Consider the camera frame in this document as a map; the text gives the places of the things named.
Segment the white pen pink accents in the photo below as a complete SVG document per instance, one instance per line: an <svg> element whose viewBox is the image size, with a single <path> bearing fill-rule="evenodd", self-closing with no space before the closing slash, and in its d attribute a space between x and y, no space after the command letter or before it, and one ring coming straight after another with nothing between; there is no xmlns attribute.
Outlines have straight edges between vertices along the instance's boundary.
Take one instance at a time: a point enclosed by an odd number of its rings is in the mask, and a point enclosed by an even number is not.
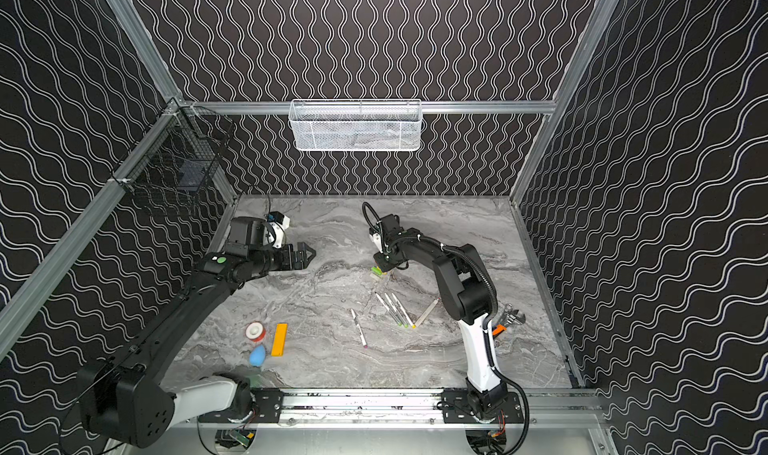
<svg viewBox="0 0 768 455"><path fill-rule="evenodd" d="M357 332L359 334L361 344L362 344L363 348L367 349L369 347L369 345L367 343L365 332L364 332L364 330L363 330L363 328L362 328L362 326L361 326L361 324L359 322L358 315L357 315L357 313L356 313L356 311L354 309L350 309L350 314L351 314L351 317L352 317L352 320L353 320L353 324L354 324L354 326L355 326L355 328L356 328L356 330L357 330Z"/></svg>

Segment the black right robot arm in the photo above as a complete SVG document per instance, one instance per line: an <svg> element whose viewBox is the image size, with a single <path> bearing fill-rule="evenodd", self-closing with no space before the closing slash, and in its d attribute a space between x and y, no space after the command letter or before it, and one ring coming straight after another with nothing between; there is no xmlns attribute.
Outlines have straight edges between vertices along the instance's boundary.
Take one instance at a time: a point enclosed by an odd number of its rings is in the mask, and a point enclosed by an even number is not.
<svg viewBox="0 0 768 455"><path fill-rule="evenodd" d="M499 414L509 398L518 396L522 422L530 422L530 405L524 389L499 367L492 336L498 294L485 265L470 244L453 246L401 226L395 214L379 215L368 202L362 214L369 236L377 247L374 261L383 272L406 269L411 263L430 269L439 298L458 323L467 360L466 385L471 413L479 420Z"/></svg>

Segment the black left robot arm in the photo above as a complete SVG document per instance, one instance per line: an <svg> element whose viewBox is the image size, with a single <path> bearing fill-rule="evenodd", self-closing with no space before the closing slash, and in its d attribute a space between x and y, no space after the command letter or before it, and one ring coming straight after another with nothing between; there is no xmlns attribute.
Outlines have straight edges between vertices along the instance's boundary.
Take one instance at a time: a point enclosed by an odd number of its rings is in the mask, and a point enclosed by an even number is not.
<svg viewBox="0 0 768 455"><path fill-rule="evenodd" d="M161 382L179 350L206 318L247 282L304 270L316 256L304 242L268 241L269 220L236 217L217 252L205 254L181 292L126 346L77 373L75 405L84 430L146 448L170 427L211 414L247 421L255 413L249 381L218 372L166 390Z"/></svg>

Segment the white pen yellow tip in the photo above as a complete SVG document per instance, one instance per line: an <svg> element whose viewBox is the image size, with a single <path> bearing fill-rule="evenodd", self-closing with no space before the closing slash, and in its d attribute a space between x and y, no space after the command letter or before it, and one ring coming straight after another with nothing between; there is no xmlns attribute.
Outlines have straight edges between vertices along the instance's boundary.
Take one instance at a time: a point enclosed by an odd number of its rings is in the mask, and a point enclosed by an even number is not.
<svg viewBox="0 0 768 455"><path fill-rule="evenodd" d="M407 323L407 325L410 328L415 329L416 328L415 323L412 321L410 315L405 310L403 304L401 303L401 301L399 300L397 295L395 293L392 293L391 297L392 297L394 303L397 305L398 310L401 312L401 315L403 316L403 318L404 318L405 322Z"/></svg>

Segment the white pen green end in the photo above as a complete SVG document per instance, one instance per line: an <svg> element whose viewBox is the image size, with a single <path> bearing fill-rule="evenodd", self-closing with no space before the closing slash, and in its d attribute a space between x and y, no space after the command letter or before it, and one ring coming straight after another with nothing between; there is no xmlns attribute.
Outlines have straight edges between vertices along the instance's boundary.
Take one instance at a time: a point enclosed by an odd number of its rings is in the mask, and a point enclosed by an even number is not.
<svg viewBox="0 0 768 455"><path fill-rule="evenodd" d="M389 306L390 306L390 309L391 309L391 311L392 311L392 313L393 313L394 317L397 319L397 321L398 321L398 324L399 324L400 326L403 326L403 327L405 327L405 328L410 328L410 327L411 327L411 325L410 325L410 324L409 324L409 323L406 321L406 319L404 318L404 316L401 314L401 312L400 312L400 310L399 310L399 307L398 307L398 305L395 303L395 301L394 301L394 300L393 300L393 299L390 297L390 295L389 295L389 294L387 294L387 293L385 293L385 294L384 294L384 296L385 296L385 300L386 300L386 302L387 302L387 303L389 304Z"/></svg>

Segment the white pen green tip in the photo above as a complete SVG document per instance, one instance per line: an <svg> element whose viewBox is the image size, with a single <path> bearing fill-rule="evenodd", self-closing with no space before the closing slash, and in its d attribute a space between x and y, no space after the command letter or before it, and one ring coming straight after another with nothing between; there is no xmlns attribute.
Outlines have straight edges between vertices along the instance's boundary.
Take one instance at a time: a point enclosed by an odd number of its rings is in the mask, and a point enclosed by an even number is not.
<svg viewBox="0 0 768 455"><path fill-rule="evenodd" d="M386 302L377 292L374 292L374 296L379 301L379 303L384 307L385 312L390 316L390 318L400 327L402 327L402 322L397 317L397 314L392 310L390 304Z"/></svg>

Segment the white pen lying apart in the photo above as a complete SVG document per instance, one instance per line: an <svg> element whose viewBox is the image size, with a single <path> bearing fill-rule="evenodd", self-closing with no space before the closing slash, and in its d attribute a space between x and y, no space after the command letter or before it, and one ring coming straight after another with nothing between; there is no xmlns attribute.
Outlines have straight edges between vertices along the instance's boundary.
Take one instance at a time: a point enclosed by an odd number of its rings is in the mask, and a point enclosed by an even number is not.
<svg viewBox="0 0 768 455"><path fill-rule="evenodd" d="M432 300L432 301L429 303L429 305L427 306L427 308L426 308L426 309L425 309L425 310L424 310L424 311L423 311L423 312L420 314L420 316L417 318L417 320L416 320L416 322L415 322L415 325L414 325L414 327L415 327L415 328L418 328L418 327L420 327L420 326L421 326L421 325L422 325L422 324L423 324L423 323L426 321L426 319L427 319L427 318L430 316L430 314L431 314L431 313L434 311L434 309L437 307L437 305L439 304L439 302L440 302L440 300L439 300L439 299L434 299L434 300Z"/></svg>

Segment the yellow rectangular block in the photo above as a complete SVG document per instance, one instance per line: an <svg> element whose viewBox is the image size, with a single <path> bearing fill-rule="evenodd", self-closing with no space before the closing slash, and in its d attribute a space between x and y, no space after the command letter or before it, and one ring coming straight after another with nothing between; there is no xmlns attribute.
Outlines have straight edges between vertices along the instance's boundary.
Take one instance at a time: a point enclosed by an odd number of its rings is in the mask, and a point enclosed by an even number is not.
<svg viewBox="0 0 768 455"><path fill-rule="evenodd" d="M279 323L274 333L270 355L272 357L281 357L284 355L285 344L287 340L288 324Z"/></svg>

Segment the red white tape roll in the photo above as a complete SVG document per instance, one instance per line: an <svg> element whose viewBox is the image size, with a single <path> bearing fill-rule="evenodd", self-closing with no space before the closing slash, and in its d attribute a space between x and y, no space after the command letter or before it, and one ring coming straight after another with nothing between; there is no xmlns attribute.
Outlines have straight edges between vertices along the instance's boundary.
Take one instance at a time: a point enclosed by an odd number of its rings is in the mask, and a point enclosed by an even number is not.
<svg viewBox="0 0 768 455"><path fill-rule="evenodd" d="M266 329L261 322L252 322L246 326L245 336L253 343L261 343L265 335Z"/></svg>

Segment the blue egg-shaped sponge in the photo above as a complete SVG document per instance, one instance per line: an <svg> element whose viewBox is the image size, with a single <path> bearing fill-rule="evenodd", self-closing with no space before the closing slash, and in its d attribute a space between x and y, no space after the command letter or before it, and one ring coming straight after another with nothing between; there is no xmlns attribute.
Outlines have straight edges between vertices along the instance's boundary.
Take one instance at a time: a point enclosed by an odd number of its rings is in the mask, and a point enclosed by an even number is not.
<svg viewBox="0 0 768 455"><path fill-rule="evenodd" d="M267 357L267 350L263 344L255 345L250 352L248 362L252 367L262 367Z"/></svg>

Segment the orange handled metal tool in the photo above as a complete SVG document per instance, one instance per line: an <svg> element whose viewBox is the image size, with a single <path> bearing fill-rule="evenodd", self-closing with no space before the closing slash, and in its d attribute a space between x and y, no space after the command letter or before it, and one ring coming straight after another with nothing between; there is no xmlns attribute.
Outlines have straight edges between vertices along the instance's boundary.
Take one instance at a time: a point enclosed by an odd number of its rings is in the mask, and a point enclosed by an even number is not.
<svg viewBox="0 0 768 455"><path fill-rule="evenodd" d="M503 332L508 331L515 325L524 325L527 322L526 315L511 304L504 306L498 320L495 322L492 330L492 337L497 338Z"/></svg>

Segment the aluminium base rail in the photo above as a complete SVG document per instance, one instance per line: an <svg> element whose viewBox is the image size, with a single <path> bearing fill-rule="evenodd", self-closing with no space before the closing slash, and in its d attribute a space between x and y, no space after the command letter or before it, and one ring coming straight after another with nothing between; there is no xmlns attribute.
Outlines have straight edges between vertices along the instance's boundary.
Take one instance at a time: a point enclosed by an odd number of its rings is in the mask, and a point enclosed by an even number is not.
<svg viewBox="0 0 768 455"><path fill-rule="evenodd" d="M475 429L591 427L601 423L602 400L588 389L530 389L529 411L511 392L501 407L481 416L470 408L464 389L275 389L252 391L244 417L228 419L210 409L191 410L173 425L191 427L196 419L217 428L405 428Z"/></svg>

